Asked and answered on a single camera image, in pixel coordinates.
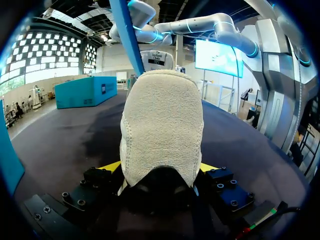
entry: teal display box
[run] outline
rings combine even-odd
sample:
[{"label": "teal display box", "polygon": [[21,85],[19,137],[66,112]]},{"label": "teal display box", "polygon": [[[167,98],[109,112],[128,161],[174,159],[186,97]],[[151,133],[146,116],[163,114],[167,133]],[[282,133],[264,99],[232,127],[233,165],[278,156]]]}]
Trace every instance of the teal display box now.
[{"label": "teal display box", "polygon": [[117,95],[117,77],[91,76],[54,87],[57,109],[94,107]]},{"label": "teal display box", "polygon": [[2,106],[0,100],[0,171],[8,192],[13,195],[25,168],[12,147]]}]

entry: dark carpet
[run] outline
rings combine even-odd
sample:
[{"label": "dark carpet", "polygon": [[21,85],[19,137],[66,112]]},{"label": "dark carpet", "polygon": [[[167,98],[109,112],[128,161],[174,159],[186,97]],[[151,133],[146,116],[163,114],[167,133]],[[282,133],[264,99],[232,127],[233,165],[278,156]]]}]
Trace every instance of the dark carpet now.
[{"label": "dark carpet", "polygon": [[[12,141],[25,166],[16,191],[18,202],[34,194],[60,199],[83,179],[83,172],[120,160],[120,120],[126,92],[96,107],[55,109]],[[258,203],[281,201],[301,206],[308,190],[303,174],[264,135],[235,116],[203,103],[202,162],[227,167],[234,179]],[[292,215],[287,214],[270,234],[278,235]]]}]

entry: blue pole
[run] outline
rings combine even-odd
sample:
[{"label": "blue pole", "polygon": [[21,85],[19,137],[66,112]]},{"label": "blue pole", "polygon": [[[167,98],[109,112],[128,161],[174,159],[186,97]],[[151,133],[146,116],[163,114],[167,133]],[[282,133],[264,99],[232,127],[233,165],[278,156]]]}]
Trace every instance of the blue pole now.
[{"label": "blue pole", "polygon": [[141,60],[140,49],[127,2],[126,0],[109,0],[109,2],[122,45],[129,57],[135,73],[140,76],[145,69]]}]

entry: robot display panel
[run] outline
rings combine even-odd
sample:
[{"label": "robot display panel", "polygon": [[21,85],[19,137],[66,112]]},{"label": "robot display panel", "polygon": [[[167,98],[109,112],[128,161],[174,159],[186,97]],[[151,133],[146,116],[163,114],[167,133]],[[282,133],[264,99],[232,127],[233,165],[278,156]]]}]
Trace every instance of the robot display panel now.
[{"label": "robot display panel", "polygon": [[237,77],[238,65],[239,78],[242,78],[244,75],[242,52],[235,47],[234,51],[229,45],[197,39],[195,41],[195,68]]}]

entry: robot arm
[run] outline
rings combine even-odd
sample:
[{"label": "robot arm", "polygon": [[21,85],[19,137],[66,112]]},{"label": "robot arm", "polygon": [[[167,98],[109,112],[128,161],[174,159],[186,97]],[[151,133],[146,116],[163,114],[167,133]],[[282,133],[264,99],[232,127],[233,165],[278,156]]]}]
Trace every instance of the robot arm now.
[{"label": "robot arm", "polygon": [[[236,47],[249,58],[254,58],[259,51],[258,45],[236,30],[232,18],[225,13],[194,17],[179,21],[156,24],[147,23],[154,17],[156,11],[145,2],[135,0],[128,3],[128,8],[138,42],[172,44],[171,34],[190,34],[215,31],[216,40],[222,44]],[[116,24],[109,32],[112,39],[120,41]]]}]

